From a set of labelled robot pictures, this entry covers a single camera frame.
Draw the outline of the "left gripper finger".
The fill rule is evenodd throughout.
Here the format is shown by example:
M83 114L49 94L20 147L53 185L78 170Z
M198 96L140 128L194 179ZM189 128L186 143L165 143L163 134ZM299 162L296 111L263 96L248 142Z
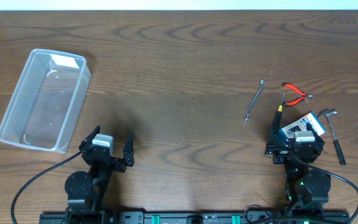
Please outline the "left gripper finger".
M93 129L93 131L87 137L85 137L84 140L82 140L81 145L91 144L92 140L95 138L97 134L99 134L99 132L100 132L100 125L97 125Z
M133 150L134 133L130 133L128 140L123 149L123 156L126 166L132 167L134 165L134 150Z

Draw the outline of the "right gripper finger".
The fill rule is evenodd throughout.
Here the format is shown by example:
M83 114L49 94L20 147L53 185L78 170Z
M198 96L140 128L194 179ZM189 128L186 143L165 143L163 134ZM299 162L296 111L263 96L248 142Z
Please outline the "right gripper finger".
M311 131L313 134L317 134L316 130L314 129L314 127L311 123L306 124L306 130Z
M276 138L277 134L278 132L277 133L273 132L272 124L271 124L264 154L272 154L274 150L280 149L280 144L278 143Z

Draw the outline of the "blue white cardboard box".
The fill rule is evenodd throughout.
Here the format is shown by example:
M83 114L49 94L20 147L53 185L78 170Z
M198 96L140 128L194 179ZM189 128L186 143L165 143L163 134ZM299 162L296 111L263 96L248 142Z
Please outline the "blue white cardboard box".
M318 136L321 136L326 132L326 129L323 127L321 122L318 120L317 116L310 112L300 119L292 122L291 124L281 128L276 135L276 138L279 142L286 143L287 139L294 138L293 133L296 131L306 131L306 124L311 123L314 129L317 132Z

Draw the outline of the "black yellow screwdriver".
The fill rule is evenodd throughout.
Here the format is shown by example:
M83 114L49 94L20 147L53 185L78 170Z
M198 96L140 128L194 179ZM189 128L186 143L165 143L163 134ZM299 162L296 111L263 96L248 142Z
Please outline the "black yellow screwdriver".
M272 130L274 133L277 133L280 130L280 122L281 122L281 118L282 118L284 96L285 96L285 94L283 93L278 110L276 111L275 117L272 122Z

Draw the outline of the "red-handled pliers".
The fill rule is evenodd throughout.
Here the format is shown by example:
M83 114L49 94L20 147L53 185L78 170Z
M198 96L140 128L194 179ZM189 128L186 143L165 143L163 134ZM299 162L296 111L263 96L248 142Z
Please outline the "red-handled pliers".
M289 88L291 89L294 93L296 93L299 97L295 100L292 101L284 101L282 103L283 106L286 107L291 107L291 106L295 106L298 103L301 103L302 101L308 101L308 100L312 100L314 98L313 95L305 93L303 91L301 91L297 86L295 86L292 83L287 83L287 82L283 82L282 86L285 88Z

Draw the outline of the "clear plastic container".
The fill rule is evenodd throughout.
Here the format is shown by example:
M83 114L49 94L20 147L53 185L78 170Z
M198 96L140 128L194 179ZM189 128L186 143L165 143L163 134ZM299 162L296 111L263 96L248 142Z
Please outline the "clear plastic container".
M83 56L31 51L1 121L0 142L66 153L90 80Z

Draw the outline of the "silver double-ended wrench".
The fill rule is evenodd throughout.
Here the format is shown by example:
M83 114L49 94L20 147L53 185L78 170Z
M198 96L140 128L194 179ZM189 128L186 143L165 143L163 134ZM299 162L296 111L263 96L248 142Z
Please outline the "silver double-ended wrench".
M259 82L259 89L257 91L257 93L255 94L253 100L250 102L249 107L246 110L245 116L244 116L244 121L247 123L249 121L250 118L250 111L252 110L255 102L257 101L257 99L259 98L260 93L262 92L262 90L264 89L264 84L265 84L265 80L261 79Z

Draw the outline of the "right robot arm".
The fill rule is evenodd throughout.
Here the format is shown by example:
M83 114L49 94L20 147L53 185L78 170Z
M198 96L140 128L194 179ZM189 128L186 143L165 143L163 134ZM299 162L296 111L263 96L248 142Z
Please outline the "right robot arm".
M274 164L285 166L285 197L290 204L283 209L283 213L288 216L322 217L323 205L329 200L331 176L310 169L308 164L321 155L324 141L310 124L304 131L295 131L291 138L283 137L279 133L281 117L282 107L279 107L264 153L273 155Z

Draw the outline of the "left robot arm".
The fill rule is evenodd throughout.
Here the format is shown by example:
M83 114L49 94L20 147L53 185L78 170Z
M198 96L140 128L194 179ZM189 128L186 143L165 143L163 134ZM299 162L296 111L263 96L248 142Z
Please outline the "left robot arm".
M100 133L97 126L84 140L79 150L89 171L78 171L65 182L68 207L75 214L94 214L100 211L104 194L113 172L125 172L134 165L134 135L131 133L122 150L123 157L113 157L114 138Z

